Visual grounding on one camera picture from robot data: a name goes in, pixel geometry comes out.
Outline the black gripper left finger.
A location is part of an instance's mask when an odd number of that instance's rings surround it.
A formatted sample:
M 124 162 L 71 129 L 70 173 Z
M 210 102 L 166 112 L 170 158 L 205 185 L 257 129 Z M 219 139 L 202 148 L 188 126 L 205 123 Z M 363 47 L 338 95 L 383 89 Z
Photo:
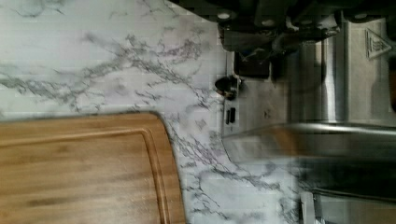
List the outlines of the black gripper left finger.
M 256 54 L 268 57 L 277 35 L 274 27 L 257 27 L 250 23 L 222 23 L 218 25 L 218 30 L 222 47 L 245 58 Z

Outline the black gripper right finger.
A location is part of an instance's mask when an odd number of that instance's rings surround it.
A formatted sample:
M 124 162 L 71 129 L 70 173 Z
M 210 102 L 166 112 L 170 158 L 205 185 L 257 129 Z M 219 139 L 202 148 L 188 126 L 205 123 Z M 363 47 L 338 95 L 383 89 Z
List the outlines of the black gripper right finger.
M 304 20 L 293 23 L 288 16 L 284 29 L 271 43 L 271 58 L 285 57 L 298 50 L 300 46 L 315 44 L 341 31 L 341 13 L 320 16 L 317 21 Z

